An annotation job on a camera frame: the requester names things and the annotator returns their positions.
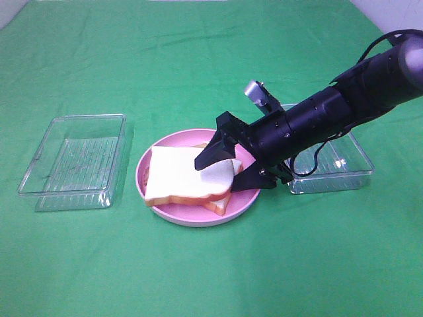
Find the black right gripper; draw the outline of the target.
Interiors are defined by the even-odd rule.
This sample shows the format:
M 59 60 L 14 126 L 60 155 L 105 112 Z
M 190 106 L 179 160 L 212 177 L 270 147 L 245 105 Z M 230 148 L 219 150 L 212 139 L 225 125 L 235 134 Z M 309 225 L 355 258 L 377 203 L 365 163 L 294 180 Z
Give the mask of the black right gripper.
M 196 170 L 235 158 L 240 144 L 255 159 L 233 179 L 231 192 L 273 189 L 276 181 L 293 180 L 293 168 L 284 162 L 301 151 L 339 135 L 350 123 L 353 111 L 333 87 L 314 94 L 289 110 L 276 110 L 247 124 L 229 112 L 217 118 L 217 131 L 194 159 Z

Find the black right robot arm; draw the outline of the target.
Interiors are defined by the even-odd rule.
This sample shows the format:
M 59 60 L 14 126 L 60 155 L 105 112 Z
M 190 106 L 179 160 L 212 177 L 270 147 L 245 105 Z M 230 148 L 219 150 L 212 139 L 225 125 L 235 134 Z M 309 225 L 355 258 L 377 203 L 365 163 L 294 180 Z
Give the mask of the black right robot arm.
M 330 85 L 289 110 L 261 82 L 252 81 L 245 94 L 262 112 L 245 123 L 229 112 L 216 119 L 217 129 L 195 158 L 196 170 L 235 157 L 241 145 L 254 163 L 233 179 L 232 190 L 272 189 L 295 176 L 297 155 L 346 135 L 393 108 L 422 96 L 422 32 L 406 29 L 385 35 L 389 50 L 370 56 L 364 52 L 357 64 Z

